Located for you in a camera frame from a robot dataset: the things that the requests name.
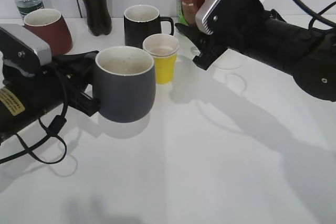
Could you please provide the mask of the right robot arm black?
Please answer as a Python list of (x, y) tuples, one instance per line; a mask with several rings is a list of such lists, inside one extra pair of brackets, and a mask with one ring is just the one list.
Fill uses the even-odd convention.
[(294, 79), (307, 94), (335, 101), (335, 24), (302, 28), (284, 21), (260, 0), (206, 0), (196, 26), (172, 24), (200, 51), (193, 61), (207, 70), (233, 50)]

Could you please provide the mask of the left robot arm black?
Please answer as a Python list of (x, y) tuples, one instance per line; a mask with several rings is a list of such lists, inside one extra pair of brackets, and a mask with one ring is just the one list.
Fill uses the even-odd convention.
[(3, 63), (1, 88), (1, 141), (35, 122), (64, 101), (87, 116), (100, 109), (98, 99), (85, 93), (93, 83), (97, 51), (58, 55), (36, 74), (23, 75), (18, 68)]

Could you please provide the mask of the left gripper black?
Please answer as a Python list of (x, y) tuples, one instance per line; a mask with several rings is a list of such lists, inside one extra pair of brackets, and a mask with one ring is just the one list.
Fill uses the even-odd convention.
[(74, 55), (57, 55), (31, 77), (31, 110), (43, 116), (59, 105), (72, 107), (87, 116), (100, 110), (100, 100), (85, 93), (93, 84), (94, 60), (99, 51)]

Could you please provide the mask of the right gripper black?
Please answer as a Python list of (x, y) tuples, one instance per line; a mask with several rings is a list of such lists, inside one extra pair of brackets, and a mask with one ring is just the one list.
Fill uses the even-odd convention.
[(197, 27), (176, 23), (177, 30), (187, 37), (200, 55), (193, 62), (207, 70), (227, 49), (249, 58), (268, 63), (269, 58), (259, 45), (260, 29), (265, 21), (264, 7), (259, 0), (222, 0), (216, 22), (210, 22), (214, 31), (206, 35)]

